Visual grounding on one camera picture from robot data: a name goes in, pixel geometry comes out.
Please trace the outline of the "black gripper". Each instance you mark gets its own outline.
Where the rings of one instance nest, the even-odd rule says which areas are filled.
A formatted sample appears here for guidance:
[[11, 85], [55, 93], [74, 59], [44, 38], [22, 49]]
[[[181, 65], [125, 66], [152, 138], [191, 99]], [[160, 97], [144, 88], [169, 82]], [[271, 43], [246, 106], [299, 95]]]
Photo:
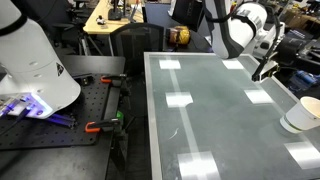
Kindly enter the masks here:
[[317, 40], [285, 37], [277, 46], [277, 63], [311, 74], [320, 74], [320, 44]]

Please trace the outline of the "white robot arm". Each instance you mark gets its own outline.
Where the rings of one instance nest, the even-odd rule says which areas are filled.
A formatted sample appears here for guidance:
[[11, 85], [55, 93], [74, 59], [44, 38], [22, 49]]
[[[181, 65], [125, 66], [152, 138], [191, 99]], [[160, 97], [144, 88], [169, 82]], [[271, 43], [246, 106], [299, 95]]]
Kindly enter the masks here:
[[319, 57], [311, 58], [312, 41], [287, 37], [285, 24], [270, 6], [252, 0], [234, 8], [231, 0], [202, 0], [211, 48], [221, 59], [251, 54], [259, 59], [252, 74], [258, 81], [281, 68], [320, 73]]

